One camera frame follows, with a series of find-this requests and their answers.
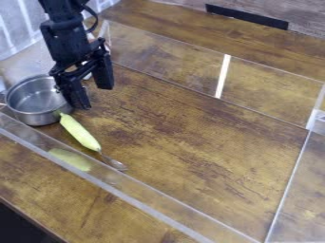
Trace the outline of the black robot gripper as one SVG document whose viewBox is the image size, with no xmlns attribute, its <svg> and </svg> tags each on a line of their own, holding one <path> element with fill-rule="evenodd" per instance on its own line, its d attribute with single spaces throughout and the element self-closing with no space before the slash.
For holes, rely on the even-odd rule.
<svg viewBox="0 0 325 243">
<path fill-rule="evenodd" d="M 80 109 L 91 109 L 87 89 L 79 79 L 87 75 L 89 60 L 94 48 L 87 40 L 87 30 L 83 18 L 76 17 L 67 21 L 47 20 L 40 24 L 43 39 L 55 61 L 50 75 L 55 77 L 58 86 L 63 87 L 63 95 L 68 103 Z M 93 77 L 101 89 L 113 90 L 114 75 L 111 54 L 106 48 L 106 39 L 97 39 L 99 51 L 97 52 L 95 69 Z"/>
</svg>

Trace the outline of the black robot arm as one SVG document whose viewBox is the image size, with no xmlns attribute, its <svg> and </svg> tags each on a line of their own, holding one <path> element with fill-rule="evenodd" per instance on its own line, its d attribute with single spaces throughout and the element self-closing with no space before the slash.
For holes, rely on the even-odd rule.
<svg viewBox="0 0 325 243">
<path fill-rule="evenodd" d="M 106 39 L 99 37 L 93 42 L 87 35 L 97 29 L 84 28 L 82 12 L 87 11 L 94 18 L 97 12 L 87 6 L 90 0 L 38 0 L 48 20 L 40 24 L 42 36 L 55 65 L 50 75 L 56 88 L 74 107 L 91 109 L 87 89 L 82 80 L 90 74 L 101 89 L 113 90 L 113 60 L 106 48 Z"/>
</svg>

